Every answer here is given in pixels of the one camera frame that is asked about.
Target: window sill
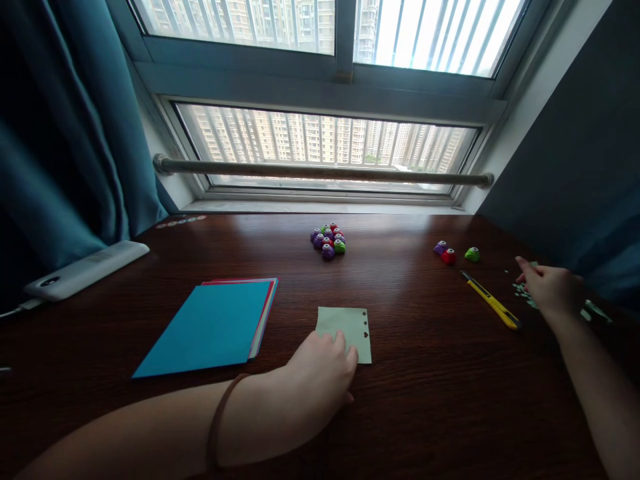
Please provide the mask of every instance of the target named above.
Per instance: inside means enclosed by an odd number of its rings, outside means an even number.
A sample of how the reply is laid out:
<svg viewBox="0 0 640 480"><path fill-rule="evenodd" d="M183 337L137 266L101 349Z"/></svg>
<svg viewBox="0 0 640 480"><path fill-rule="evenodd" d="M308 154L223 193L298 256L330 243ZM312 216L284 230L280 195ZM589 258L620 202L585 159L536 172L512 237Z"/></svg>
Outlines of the window sill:
<svg viewBox="0 0 640 480"><path fill-rule="evenodd" d="M432 205L384 205L323 202L278 202L238 200L198 200L182 208L182 213L392 213L404 215L470 215L456 207Z"/></svg>

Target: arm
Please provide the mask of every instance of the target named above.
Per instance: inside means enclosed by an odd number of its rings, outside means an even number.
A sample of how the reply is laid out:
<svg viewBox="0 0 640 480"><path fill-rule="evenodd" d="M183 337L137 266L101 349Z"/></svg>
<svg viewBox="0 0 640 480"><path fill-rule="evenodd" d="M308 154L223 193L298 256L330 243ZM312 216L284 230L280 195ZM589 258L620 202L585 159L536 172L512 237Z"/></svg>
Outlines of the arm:
<svg viewBox="0 0 640 480"><path fill-rule="evenodd" d="M582 321L582 281L565 269L516 258L527 289L553 330L611 480L640 478L640 395Z"/></svg>
<svg viewBox="0 0 640 480"><path fill-rule="evenodd" d="M344 403L357 351L345 337L306 338L286 366L242 380L222 416L222 466L286 453L316 436ZM206 469L211 420L230 382L204 385L128 405L60 440L24 471L23 479L182 479Z"/></svg>

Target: white power bank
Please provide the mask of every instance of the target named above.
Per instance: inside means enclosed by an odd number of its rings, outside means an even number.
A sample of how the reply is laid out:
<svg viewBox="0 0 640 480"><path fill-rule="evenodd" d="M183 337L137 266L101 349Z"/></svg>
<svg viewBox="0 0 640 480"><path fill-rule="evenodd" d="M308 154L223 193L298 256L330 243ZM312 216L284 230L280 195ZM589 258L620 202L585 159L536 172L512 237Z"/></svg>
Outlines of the white power bank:
<svg viewBox="0 0 640 480"><path fill-rule="evenodd" d="M64 300L149 252L124 240L28 284L24 291L49 301Z"/></svg>

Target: person's left hand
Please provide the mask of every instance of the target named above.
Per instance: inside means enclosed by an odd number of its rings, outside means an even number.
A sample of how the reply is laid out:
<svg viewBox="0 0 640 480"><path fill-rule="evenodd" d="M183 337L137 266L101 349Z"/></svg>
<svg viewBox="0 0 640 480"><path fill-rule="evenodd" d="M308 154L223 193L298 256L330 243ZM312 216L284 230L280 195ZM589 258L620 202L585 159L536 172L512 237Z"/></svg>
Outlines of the person's left hand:
<svg viewBox="0 0 640 480"><path fill-rule="evenodd" d="M338 330L335 341L325 333L312 331L286 366L270 372L283 394L282 408L304 443L324 429L345 403L353 402L348 392L358 365L358 350L349 348Z"/></svg>

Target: brown hair tie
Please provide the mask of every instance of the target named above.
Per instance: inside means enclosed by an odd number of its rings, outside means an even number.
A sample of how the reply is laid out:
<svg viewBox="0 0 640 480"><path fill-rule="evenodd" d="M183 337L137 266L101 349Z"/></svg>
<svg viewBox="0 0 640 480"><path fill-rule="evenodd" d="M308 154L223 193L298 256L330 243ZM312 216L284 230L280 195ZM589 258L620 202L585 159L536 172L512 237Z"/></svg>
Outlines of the brown hair tie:
<svg viewBox="0 0 640 480"><path fill-rule="evenodd" d="M211 420L211 427L209 428L209 439L207 440L207 473L213 478L214 471L220 471L220 465L218 465L218 436L220 431L220 423L222 422L222 414L225 411L225 406L231 392L235 386L240 383L240 380L249 376L248 373L241 373L238 375L227 387L220 402L218 403L215 413L213 414L213 420Z"/></svg>

